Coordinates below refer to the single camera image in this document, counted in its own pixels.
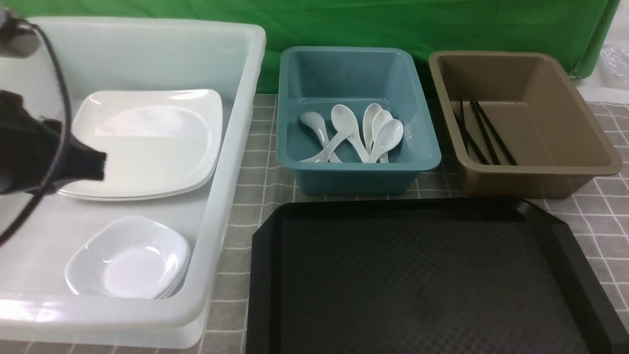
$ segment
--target tan plastic bin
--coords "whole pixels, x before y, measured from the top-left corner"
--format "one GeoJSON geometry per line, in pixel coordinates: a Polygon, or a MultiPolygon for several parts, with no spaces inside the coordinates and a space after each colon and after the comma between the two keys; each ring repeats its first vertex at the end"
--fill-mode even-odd
{"type": "Polygon", "coordinates": [[[545,54],[437,52],[429,60],[437,95],[469,195],[565,198],[595,176],[620,172],[622,159],[559,63],[545,54]],[[511,151],[510,166],[490,134],[500,165],[465,149],[458,116],[489,156],[470,100],[477,100],[511,151]]]}

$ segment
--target textured tray surface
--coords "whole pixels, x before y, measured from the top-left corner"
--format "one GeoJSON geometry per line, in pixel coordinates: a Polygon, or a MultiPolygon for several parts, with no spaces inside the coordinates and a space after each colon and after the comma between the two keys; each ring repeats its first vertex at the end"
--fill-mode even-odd
{"type": "Polygon", "coordinates": [[[523,222],[286,220],[282,353],[589,353],[523,222]]]}

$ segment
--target white bowl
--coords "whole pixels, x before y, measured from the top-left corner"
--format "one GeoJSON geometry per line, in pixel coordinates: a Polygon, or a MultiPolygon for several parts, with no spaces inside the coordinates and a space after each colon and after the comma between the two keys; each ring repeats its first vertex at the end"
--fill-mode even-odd
{"type": "Polygon", "coordinates": [[[73,255],[65,267],[65,281],[79,295],[156,299],[174,291],[189,257],[188,242],[178,232],[144,217],[127,216],[73,255]]]}
{"type": "Polygon", "coordinates": [[[203,186],[223,133],[223,104],[211,89],[100,91],[81,104],[72,132],[107,152],[104,181],[77,181],[59,193],[102,201],[162,198],[203,186]]]}

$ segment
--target square white plate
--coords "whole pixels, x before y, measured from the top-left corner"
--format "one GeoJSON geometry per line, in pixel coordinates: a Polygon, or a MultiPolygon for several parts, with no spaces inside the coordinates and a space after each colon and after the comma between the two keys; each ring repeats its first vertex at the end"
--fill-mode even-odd
{"type": "Polygon", "coordinates": [[[70,183],[59,193],[116,201],[191,191],[214,172],[222,131],[221,97],[210,89],[94,93],[72,132],[107,152],[105,180],[70,183]]]}

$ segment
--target clear plastic bag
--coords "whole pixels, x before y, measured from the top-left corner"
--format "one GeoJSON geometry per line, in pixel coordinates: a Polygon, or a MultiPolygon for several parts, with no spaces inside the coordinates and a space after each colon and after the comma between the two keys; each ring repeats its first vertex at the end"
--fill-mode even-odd
{"type": "Polygon", "coordinates": [[[629,52],[617,45],[606,44],[601,49],[601,59],[610,75],[629,84],[629,52]]]}

